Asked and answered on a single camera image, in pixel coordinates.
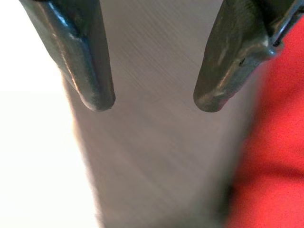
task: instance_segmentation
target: gray panel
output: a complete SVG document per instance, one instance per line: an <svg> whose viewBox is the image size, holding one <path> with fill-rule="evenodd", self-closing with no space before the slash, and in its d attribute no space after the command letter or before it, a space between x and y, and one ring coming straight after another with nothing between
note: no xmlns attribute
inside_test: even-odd
<svg viewBox="0 0 304 228"><path fill-rule="evenodd" d="M216 227L256 80L219 113L204 113L193 102L221 1L101 4L116 103L94 113L69 92L105 226Z"/></svg>

